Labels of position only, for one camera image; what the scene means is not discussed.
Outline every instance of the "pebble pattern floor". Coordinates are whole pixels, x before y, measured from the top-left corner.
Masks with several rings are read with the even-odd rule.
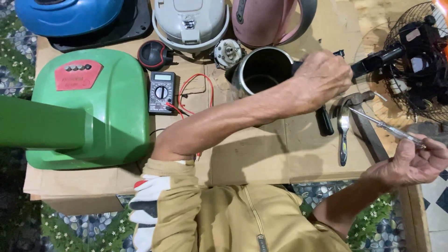
[[[37,37],[21,26],[12,0],[0,0],[1,28],[4,29],[0,33],[0,95],[29,99],[34,84]],[[121,212],[66,216],[42,202],[29,201],[29,195],[22,193],[25,168],[23,150],[0,148],[0,251],[135,251],[134,225],[127,219],[130,210],[126,207],[132,196],[119,196],[125,207]],[[351,183],[300,183],[293,188],[304,199],[302,213],[309,215],[322,199]],[[353,251],[406,251],[400,204],[395,197],[384,196],[363,211],[347,241]]]

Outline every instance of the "red label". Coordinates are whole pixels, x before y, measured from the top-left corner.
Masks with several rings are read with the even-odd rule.
[[[70,66],[81,66],[81,69],[74,70]],[[60,65],[55,70],[56,91],[89,89],[102,69],[103,65],[93,60],[76,60]]]

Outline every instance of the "kettle handle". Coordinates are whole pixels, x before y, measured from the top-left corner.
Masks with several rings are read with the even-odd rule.
[[[276,46],[288,44],[300,36],[302,36],[305,31],[310,27],[313,21],[314,15],[317,9],[317,0],[297,0],[300,6],[300,23],[290,31],[285,34]]]

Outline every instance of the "green plastic appliance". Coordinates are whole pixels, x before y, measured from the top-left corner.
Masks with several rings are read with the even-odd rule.
[[[0,146],[27,148],[38,169],[136,161],[149,149],[146,77],[131,55],[87,49],[60,55],[37,76],[31,101],[0,96]]]

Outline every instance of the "cardboard surface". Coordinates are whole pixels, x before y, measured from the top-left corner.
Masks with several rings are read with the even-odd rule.
[[[316,16],[308,31],[300,39],[280,48],[295,59],[322,48],[330,51],[344,49],[346,62],[354,63],[365,57],[366,52],[381,48],[378,41],[383,39],[381,36],[384,32],[372,33],[372,29],[384,24],[386,15],[395,17],[412,5],[399,0],[319,0]],[[295,26],[298,18],[298,13],[292,16],[290,28]],[[145,39],[106,48],[121,50],[136,57],[138,48],[150,39],[157,39],[155,32]],[[45,38],[39,37],[36,74],[48,61],[60,54]],[[229,102],[229,83],[224,78],[224,71],[217,69],[210,60],[193,60],[191,55],[186,54],[183,57],[175,56],[174,62],[179,64],[165,67],[163,71],[175,72],[179,77],[178,84],[195,73],[205,73],[213,82],[214,104]],[[345,95],[373,87],[366,79],[358,83]],[[208,85],[205,78],[197,77],[187,86],[184,93],[192,94],[183,98],[182,103],[188,110],[199,112],[208,108],[211,95]],[[327,109],[334,102],[328,102]],[[374,111],[370,108],[379,106],[378,99],[363,106],[368,114],[376,115],[378,109]],[[178,120],[181,120],[180,115],[151,116],[151,130],[166,128]],[[203,152],[196,162],[196,176],[200,183],[206,185],[358,178],[373,164],[373,160],[351,122],[347,135],[347,165],[341,167],[338,161],[340,135],[336,118],[332,119],[332,124],[335,133],[328,137],[320,136],[314,113],[239,131]],[[393,155],[396,146],[394,139],[381,129],[377,132],[388,153]],[[151,140],[155,141],[160,133],[153,134]],[[139,168],[145,162],[142,159],[137,164],[121,167],[73,171],[37,170],[29,166],[24,192],[32,194],[32,199],[44,200],[64,214],[118,211],[121,205],[116,194],[133,193],[133,185],[139,180]]]

